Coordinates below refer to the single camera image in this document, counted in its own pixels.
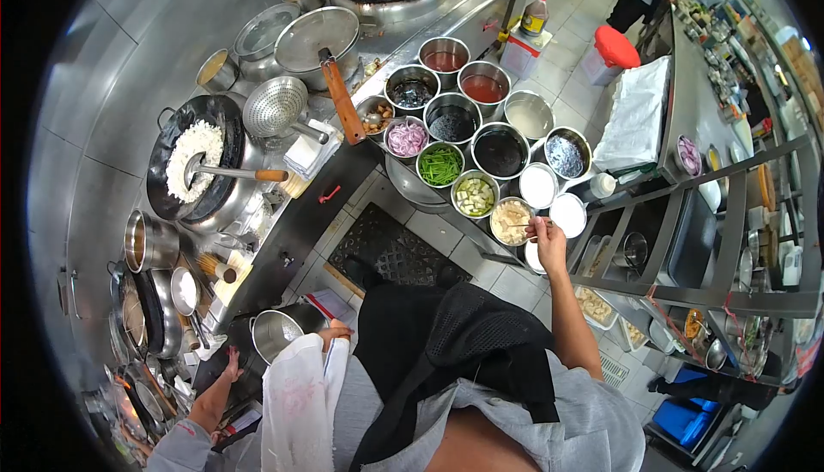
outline gas burner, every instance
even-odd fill
[[[378,27],[433,14],[447,0],[330,0],[333,6],[345,7],[364,24]]]

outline metal strainer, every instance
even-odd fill
[[[255,89],[243,108],[243,125],[257,137],[285,136],[289,128],[315,139],[321,145],[329,134],[306,125],[300,118],[309,100],[306,85],[293,76],[278,76]]]

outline red lid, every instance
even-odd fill
[[[638,50],[626,36],[604,24],[595,29],[595,48],[608,67],[620,66],[624,70],[641,66]]]

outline soy sauce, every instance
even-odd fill
[[[436,72],[454,72],[464,64],[467,64],[466,59],[462,59],[451,52],[432,52],[424,57],[424,65]]]
[[[518,139],[510,133],[491,130],[478,138],[475,158],[478,165],[490,175],[510,177],[518,173],[526,156]]]
[[[575,178],[583,173],[581,147],[560,135],[546,140],[546,162],[564,177]]]
[[[483,102],[484,104],[494,104],[503,100],[507,96],[498,82],[493,78],[484,75],[471,75],[460,81],[460,87],[464,93],[472,100]]]
[[[427,116],[429,132],[445,142],[462,142],[475,133],[478,125],[469,111],[459,106],[441,106]]]
[[[433,97],[433,91],[426,83],[412,79],[395,86],[390,97],[400,107],[415,109],[426,106]]]

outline blue bin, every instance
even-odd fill
[[[692,447],[707,431],[712,415],[665,400],[655,412],[653,421],[682,446]]]
[[[693,379],[700,379],[701,377],[706,376],[706,374],[702,372],[697,372],[695,370],[692,370],[691,368],[682,368],[678,371],[678,375],[675,376],[675,380],[673,382],[687,382],[692,381]],[[694,402],[696,405],[701,406],[701,409],[703,409],[704,411],[710,413],[715,412],[715,409],[718,407],[718,403],[713,402],[712,400],[699,399],[698,397],[695,397],[690,400]]]

